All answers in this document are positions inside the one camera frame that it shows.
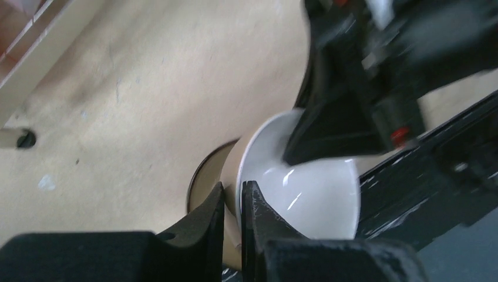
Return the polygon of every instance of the black plastic part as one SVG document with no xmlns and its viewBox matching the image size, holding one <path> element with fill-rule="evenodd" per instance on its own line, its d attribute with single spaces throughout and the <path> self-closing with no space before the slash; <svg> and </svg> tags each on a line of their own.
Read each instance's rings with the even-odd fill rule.
<svg viewBox="0 0 498 282">
<path fill-rule="evenodd" d="M 25 134 L 17 140 L 17 148 L 29 149 L 36 143 L 36 135 L 29 129 L 24 129 Z"/>
<path fill-rule="evenodd" d="M 290 165 L 328 156 L 386 151 L 368 105 L 380 93 L 362 66 L 362 29 L 353 14 L 332 7 L 310 18 L 307 74 L 296 101 L 305 107 L 284 160 Z"/>
<path fill-rule="evenodd" d="M 396 17 L 382 31 L 368 29 L 354 9 L 308 13 L 310 56 L 295 104 L 305 112 L 284 153 L 288 164 L 402 146 L 426 131 L 418 98 L 498 67 L 498 1 L 393 5 Z M 375 54 L 375 70 L 365 70 L 363 59 Z M 406 134 L 397 140 L 400 129 Z"/>
<path fill-rule="evenodd" d="M 267 281 L 423 282 L 415 252 L 394 241 L 271 240 Z"/>
<path fill-rule="evenodd" d="M 25 234 L 0 249 L 2 281 L 221 281 L 224 195 L 151 232 Z"/>
<path fill-rule="evenodd" d="M 271 239 L 305 238 L 265 201 L 255 181 L 242 184 L 242 274 L 244 281 L 266 281 L 263 246 Z"/>
<path fill-rule="evenodd" d="M 303 4 L 309 18 L 323 15 L 328 10 L 320 0 L 303 0 Z"/>
<path fill-rule="evenodd" d="M 495 92 L 425 135 L 419 147 L 362 175 L 356 235 L 402 240 L 420 250 L 454 227 L 471 226 L 496 210 L 498 184 L 485 181 L 498 173 L 496 158 L 490 162 L 480 147 L 491 146 L 489 140 L 498 133 L 497 110 Z M 487 148 L 493 156 L 498 145 Z M 485 167 L 485 173 L 458 172 L 468 158 Z"/>
<path fill-rule="evenodd" d="M 497 29 L 498 1 L 417 1 L 383 31 L 388 57 L 380 69 L 388 89 L 416 99 L 497 68 Z"/>
</svg>

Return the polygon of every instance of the brown round object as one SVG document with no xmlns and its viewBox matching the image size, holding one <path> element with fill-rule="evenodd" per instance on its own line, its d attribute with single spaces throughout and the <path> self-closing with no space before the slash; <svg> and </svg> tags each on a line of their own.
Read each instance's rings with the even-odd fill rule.
<svg viewBox="0 0 498 282">
<path fill-rule="evenodd" d="M 187 195 L 187 212 L 191 212 L 202 204 L 207 198 L 214 185 L 220 181 L 220 173 L 223 164 L 235 145 L 236 140 L 221 145 L 211 152 L 199 165 L 192 180 L 190 181 L 189 193 Z M 240 246 L 234 246 L 227 229 L 236 229 L 238 232 L 237 219 L 225 207 L 225 231 L 223 240 L 223 263 L 236 270 L 242 269 L 242 258 Z"/>
<path fill-rule="evenodd" d="M 237 184 L 238 170 L 247 146 L 261 126 L 262 125 L 258 125 L 253 127 L 252 130 L 248 130 L 234 145 L 232 145 L 228 156 L 225 157 L 225 162 L 220 172 L 220 181 L 225 189 L 225 216 L 229 214 L 229 220 L 226 220 L 227 224 L 225 225 L 225 230 L 228 238 L 230 238 L 234 246 L 237 246 L 238 250 L 240 250 L 242 246 L 242 234 L 240 233 L 237 223 L 237 205 L 235 203 L 237 188 L 239 186 Z"/>
</svg>

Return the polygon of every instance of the white bowl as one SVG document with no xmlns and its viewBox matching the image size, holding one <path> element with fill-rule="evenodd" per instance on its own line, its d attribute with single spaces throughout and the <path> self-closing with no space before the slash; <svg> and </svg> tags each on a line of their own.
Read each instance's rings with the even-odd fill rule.
<svg viewBox="0 0 498 282">
<path fill-rule="evenodd" d="M 272 117 L 256 130 L 245 147 L 237 180 L 234 185 L 227 185 L 235 190 L 228 195 L 235 197 L 239 229 L 241 184 L 255 180 L 268 204 L 306 237 L 352 239 L 360 209 L 354 161 L 320 159 L 289 166 L 282 160 L 285 145 L 301 115 L 301 109 L 293 109 Z"/>
</svg>

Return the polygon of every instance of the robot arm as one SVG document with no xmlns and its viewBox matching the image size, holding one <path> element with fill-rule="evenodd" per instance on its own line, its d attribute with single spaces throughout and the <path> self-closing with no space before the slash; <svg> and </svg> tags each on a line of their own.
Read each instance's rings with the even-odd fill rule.
<svg viewBox="0 0 498 282">
<path fill-rule="evenodd" d="M 371 1 L 305 1 L 311 48 L 291 165 L 404 146 L 426 131 L 417 98 L 498 68 L 498 0 Z"/>
</svg>

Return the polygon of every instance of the wooden furniture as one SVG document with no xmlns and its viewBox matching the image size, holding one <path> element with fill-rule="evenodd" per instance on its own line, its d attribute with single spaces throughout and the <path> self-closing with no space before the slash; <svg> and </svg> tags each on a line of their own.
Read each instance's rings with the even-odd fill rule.
<svg viewBox="0 0 498 282">
<path fill-rule="evenodd" d="M 0 1 L 0 127 L 35 89 L 104 1 L 45 0 L 33 17 Z M 33 138 L 33 135 L 29 136 L 24 129 L 2 128 L 0 148 L 29 147 L 21 145 L 27 137 Z"/>
</svg>

